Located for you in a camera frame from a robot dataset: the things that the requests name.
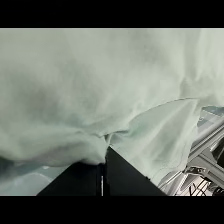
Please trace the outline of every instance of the fabric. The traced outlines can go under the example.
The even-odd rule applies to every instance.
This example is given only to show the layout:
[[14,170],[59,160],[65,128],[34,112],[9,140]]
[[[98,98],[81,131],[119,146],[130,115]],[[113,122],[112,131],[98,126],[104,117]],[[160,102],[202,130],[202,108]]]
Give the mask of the fabric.
[[203,106],[223,104],[223,29],[0,29],[0,156],[105,161],[157,184],[183,169]]

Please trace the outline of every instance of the light green fabric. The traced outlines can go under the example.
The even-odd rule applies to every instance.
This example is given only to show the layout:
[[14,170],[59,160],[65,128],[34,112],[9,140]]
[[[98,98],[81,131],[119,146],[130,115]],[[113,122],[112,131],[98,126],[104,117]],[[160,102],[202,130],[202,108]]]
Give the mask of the light green fabric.
[[0,156],[98,164],[112,145],[158,183],[222,105],[223,59],[223,29],[0,29]]

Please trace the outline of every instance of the pale green cloth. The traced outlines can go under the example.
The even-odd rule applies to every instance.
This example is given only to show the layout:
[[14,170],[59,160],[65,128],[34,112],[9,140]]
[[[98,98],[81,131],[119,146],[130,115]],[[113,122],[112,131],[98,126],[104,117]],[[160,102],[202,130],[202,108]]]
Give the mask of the pale green cloth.
[[158,184],[223,105],[223,61],[223,29],[0,29],[0,156],[98,164],[111,145]]

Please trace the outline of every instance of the wrinkled cloth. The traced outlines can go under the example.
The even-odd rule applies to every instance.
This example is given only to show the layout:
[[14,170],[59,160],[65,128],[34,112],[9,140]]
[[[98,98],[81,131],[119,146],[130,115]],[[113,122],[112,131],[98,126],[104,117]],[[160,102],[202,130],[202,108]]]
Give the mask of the wrinkled cloth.
[[0,156],[98,164],[110,145],[158,184],[223,105],[223,60],[223,29],[0,29]]

